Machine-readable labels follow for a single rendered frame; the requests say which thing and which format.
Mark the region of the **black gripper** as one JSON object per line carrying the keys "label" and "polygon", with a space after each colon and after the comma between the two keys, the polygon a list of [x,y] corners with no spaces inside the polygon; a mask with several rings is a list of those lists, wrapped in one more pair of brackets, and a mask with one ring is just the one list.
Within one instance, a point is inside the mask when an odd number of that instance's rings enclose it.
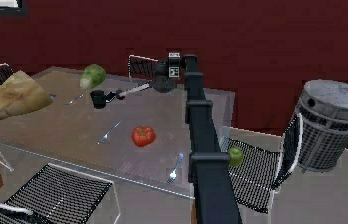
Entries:
{"label": "black gripper", "polygon": [[[153,70],[151,86],[159,93],[168,93],[177,87],[177,83],[169,78],[169,68],[166,61],[159,60]],[[116,94],[117,99],[123,99],[129,94],[151,88],[150,83],[145,83],[129,90]]]}

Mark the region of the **black mug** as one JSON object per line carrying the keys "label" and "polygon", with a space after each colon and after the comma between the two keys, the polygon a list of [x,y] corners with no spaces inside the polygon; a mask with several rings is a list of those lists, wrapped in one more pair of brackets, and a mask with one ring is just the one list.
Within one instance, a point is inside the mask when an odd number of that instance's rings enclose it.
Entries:
{"label": "black mug", "polygon": [[94,90],[90,93],[90,97],[95,109],[103,109],[116,97],[116,93],[105,93],[103,90]]}

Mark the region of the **green lettuce head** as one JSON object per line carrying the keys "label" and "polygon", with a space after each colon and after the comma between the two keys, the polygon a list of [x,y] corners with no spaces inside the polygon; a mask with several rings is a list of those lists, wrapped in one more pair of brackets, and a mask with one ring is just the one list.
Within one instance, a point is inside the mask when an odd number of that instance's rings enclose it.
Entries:
{"label": "green lettuce head", "polygon": [[97,64],[88,65],[80,76],[80,88],[92,89],[100,85],[106,78],[106,71]]}

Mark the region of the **red tomato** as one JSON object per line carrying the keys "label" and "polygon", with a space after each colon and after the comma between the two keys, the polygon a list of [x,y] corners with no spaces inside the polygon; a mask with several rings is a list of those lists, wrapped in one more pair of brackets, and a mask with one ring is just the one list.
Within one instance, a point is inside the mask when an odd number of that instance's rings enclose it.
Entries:
{"label": "red tomato", "polygon": [[145,147],[155,141],[156,134],[150,126],[137,126],[132,131],[131,139],[137,147]]}

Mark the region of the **small silver spoon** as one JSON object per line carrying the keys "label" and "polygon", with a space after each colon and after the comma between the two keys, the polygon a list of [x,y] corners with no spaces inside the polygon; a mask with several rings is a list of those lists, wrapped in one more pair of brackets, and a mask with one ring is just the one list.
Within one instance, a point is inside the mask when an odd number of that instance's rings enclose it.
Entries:
{"label": "small silver spoon", "polygon": [[82,98],[84,96],[84,94],[80,94],[76,97],[74,97],[73,99],[71,99],[69,102],[65,103],[65,105],[72,105],[76,100]]}

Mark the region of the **glass top table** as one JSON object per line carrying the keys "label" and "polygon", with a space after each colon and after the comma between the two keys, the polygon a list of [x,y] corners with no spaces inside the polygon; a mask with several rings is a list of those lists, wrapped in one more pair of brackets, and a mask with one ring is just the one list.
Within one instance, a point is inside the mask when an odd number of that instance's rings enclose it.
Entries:
{"label": "glass top table", "polygon": [[[169,93],[147,89],[95,109],[90,93],[79,88],[79,75],[78,70],[58,67],[36,74],[34,79],[55,96],[53,103],[39,111],[0,121],[0,144],[191,196],[187,158],[178,166],[174,183],[167,183],[177,155],[190,152],[183,88]],[[65,105],[80,94],[84,96]],[[119,120],[122,122],[111,131],[108,140],[97,144]],[[155,141],[137,147],[131,139],[137,126],[153,128]]]}

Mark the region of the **silver fork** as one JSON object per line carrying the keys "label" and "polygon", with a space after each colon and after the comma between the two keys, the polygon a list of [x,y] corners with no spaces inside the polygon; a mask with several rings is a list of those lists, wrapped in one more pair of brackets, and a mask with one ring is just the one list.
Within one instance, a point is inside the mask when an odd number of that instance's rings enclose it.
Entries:
{"label": "silver fork", "polygon": [[180,163],[182,162],[183,157],[184,157],[183,153],[179,153],[178,154],[176,162],[175,162],[175,166],[174,166],[173,170],[171,171],[171,173],[169,174],[169,177],[167,179],[167,183],[168,184],[172,184],[176,180],[176,178],[177,178],[177,169],[178,169],[178,166],[180,165]]}

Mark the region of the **tan bread loaf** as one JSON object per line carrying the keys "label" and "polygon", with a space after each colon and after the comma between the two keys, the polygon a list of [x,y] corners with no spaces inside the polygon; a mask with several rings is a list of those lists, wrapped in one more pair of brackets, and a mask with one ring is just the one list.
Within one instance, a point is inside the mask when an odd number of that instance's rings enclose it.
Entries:
{"label": "tan bread loaf", "polygon": [[15,72],[0,86],[0,121],[40,110],[53,102],[44,88],[24,71]]}

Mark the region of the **green apple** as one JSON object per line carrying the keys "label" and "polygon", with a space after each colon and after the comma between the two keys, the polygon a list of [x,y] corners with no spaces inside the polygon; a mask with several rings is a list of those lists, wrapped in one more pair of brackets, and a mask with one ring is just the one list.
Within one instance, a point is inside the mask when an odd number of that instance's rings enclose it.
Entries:
{"label": "green apple", "polygon": [[229,164],[231,166],[239,166],[242,163],[244,155],[241,148],[233,146],[227,150],[227,153],[230,156]]}

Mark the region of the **black framed window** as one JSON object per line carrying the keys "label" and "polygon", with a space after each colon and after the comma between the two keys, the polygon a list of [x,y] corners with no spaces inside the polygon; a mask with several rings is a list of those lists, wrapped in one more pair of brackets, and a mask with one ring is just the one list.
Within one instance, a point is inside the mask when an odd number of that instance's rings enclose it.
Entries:
{"label": "black framed window", "polygon": [[25,0],[0,0],[0,15],[26,15]]}

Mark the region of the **grey mesh trash bin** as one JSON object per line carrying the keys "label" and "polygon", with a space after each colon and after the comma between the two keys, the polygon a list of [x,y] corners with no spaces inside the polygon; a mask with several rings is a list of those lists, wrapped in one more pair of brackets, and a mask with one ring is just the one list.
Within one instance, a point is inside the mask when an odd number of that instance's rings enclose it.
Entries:
{"label": "grey mesh trash bin", "polygon": [[348,83],[307,81],[294,113],[302,115],[304,129],[298,166],[331,171],[348,146]]}

